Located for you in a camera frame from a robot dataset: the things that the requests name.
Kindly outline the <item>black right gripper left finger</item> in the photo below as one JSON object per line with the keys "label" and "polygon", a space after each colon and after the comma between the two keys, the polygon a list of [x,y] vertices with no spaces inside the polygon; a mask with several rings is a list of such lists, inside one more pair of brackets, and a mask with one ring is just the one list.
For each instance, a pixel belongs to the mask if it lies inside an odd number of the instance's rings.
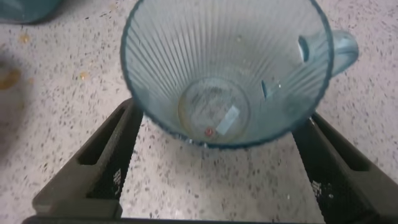
{"label": "black right gripper left finger", "polygon": [[34,197],[24,223],[119,223],[143,112],[123,101]]}

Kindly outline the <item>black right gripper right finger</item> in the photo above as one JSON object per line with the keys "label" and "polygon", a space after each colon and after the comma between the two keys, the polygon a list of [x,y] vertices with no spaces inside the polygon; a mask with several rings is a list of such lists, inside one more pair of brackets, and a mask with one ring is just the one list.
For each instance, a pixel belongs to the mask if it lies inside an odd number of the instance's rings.
{"label": "black right gripper right finger", "polygon": [[397,184],[325,119],[292,135],[326,223],[397,223]]}

